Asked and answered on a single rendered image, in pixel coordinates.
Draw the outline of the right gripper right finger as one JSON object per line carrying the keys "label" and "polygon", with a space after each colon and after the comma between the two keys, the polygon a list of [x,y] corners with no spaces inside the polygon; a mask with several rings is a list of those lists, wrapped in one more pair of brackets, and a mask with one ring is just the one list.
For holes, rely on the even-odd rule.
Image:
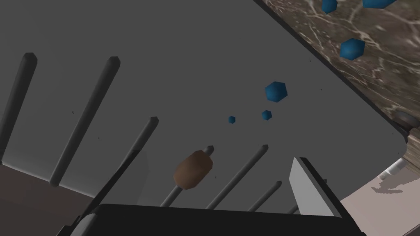
{"label": "right gripper right finger", "polygon": [[343,217],[343,206],[307,158],[293,159],[289,181],[301,214]]}

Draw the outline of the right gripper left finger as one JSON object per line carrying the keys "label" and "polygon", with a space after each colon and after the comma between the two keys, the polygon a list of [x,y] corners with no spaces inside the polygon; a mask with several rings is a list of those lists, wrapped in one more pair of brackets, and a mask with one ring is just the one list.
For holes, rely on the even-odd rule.
{"label": "right gripper left finger", "polygon": [[[86,193],[95,198],[107,181],[115,173],[119,163],[100,161],[93,163],[90,159],[83,166],[81,185]],[[136,205],[148,178],[148,151],[141,151],[110,189],[102,203]]]}

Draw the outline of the brown barrel-shaped piece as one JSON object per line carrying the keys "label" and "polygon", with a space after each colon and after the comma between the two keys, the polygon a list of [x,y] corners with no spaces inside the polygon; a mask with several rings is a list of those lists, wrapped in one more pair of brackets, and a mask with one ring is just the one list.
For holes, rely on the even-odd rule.
{"label": "brown barrel-shaped piece", "polygon": [[192,189],[205,178],[212,167],[210,155],[197,150],[177,166],[173,175],[175,184],[184,190]]}

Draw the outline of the white cylinder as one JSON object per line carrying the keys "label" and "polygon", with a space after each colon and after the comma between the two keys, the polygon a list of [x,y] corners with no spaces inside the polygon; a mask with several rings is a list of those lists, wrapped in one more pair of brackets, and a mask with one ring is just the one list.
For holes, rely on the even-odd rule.
{"label": "white cylinder", "polygon": [[407,165],[407,161],[404,158],[400,158],[391,166],[389,166],[387,169],[385,169],[382,172],[382,175],[383,176],[396,175],[406,165]]}

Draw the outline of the large blue faceted ball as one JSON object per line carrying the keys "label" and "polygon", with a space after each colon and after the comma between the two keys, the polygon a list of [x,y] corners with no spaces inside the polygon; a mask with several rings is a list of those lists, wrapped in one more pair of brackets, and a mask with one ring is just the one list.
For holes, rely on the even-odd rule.
{"label": "large blue faceted ball", "polygon": [[337,0],[322,0],[322,11],[325,14],[334,12],[337,9],[338,1]]}
{"label": "large blue faceted ball", "polygon": [[340,45],[339,56],[348,60],[355,60],[364,54],[365,41],[351,38]]}
{"label": "large blue faceted ball", "polygon": [[362,0],[364,8],[384,9],[396,0]]}
{"label": "large blue faceted ball", "polygon": [[288,96],[286,84],[282,82],[272,82],[265,87],[265,95],[268,101],[281,101]]}

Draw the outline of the grey rack with rods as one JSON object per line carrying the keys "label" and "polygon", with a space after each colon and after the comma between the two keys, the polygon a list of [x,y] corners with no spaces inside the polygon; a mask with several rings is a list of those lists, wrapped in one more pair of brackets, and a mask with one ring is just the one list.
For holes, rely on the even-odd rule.
{"label": "grey rack with rods", "polygon": [[[106,61],[120,59],[61,183],[87,196],[83,166],[120,166],[152,116],[160,122],[143,148],[143,205],[161,204],[176,166],[208,145],[213,169],[174,207],[205,208],[264,144],[220,210],[245,211],[281,180],[260,211],[286,212],[295,157],[308,158],[344,199],[406,151],[393,125],[253,0],[0,0],[0,114],[26,52],[38,65],[4,163],[44,184]],[[272,82],[285,83],[288,96],[268,101]]]}

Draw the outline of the dark grey round knob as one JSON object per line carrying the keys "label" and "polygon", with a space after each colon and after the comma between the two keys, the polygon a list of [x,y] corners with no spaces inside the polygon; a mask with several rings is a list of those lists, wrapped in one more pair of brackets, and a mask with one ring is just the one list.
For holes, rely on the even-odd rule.
{"label": "dark grey round knob", "polygon": [[416,117],[403,111],[397,111],[393,121],[395,121],[408,134],[410,134],[412,129],[420,127],[420,121]]}

